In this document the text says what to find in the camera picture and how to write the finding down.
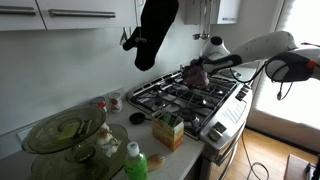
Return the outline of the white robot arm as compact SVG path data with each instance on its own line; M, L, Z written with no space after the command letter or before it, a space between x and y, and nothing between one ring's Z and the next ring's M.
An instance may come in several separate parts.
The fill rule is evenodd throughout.
M212 75L257 60L266 61L265 73L275 82L320 79L320 47L311 44L298 46L287 31L253 38L233 51L228 51L222 41L219 45L208 41L194 65Z

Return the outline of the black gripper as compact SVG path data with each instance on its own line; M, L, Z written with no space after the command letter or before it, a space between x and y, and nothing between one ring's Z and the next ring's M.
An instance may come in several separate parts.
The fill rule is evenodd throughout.
M192 69L193 67L202 67L203 61L203 58L193 59L190 61L189 68Z

